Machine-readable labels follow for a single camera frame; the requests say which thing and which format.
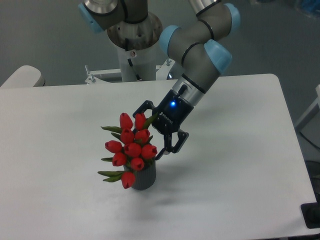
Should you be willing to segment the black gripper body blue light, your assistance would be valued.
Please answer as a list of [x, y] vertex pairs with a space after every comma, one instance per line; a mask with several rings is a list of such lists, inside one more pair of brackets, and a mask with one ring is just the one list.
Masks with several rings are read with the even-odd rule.
[[193, 109], [194, 106], [180, 98], [171, 89], [160, 104], [152, 110], [153, 114], [158, 114], [152, 126], [162, 135], [165, 134], [165, 126], [169, 133], [175, 133]]

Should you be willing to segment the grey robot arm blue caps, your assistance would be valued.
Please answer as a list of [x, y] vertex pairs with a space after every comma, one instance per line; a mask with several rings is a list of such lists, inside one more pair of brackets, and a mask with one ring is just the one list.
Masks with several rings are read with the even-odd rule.
[[185, 143], [188, 133], [181, 130], [182, 122], [232, 61], [219, 40], [241, 23], [238, 9], [230, 3], [192, 0], [190, 5], [197, 21], [186, 29], [163, 27], [145, 0], [85, 0], [78, 6], [92, 31], [107, 32], [117, 48], [124, 82], [156, 78], [155, 45], [183, 67], [183, 74], [158, 106], [147, 100], [137, 110], [150, 109], [156, 117], [152, 126], [164, 138], [158, 158], [177, 153]]

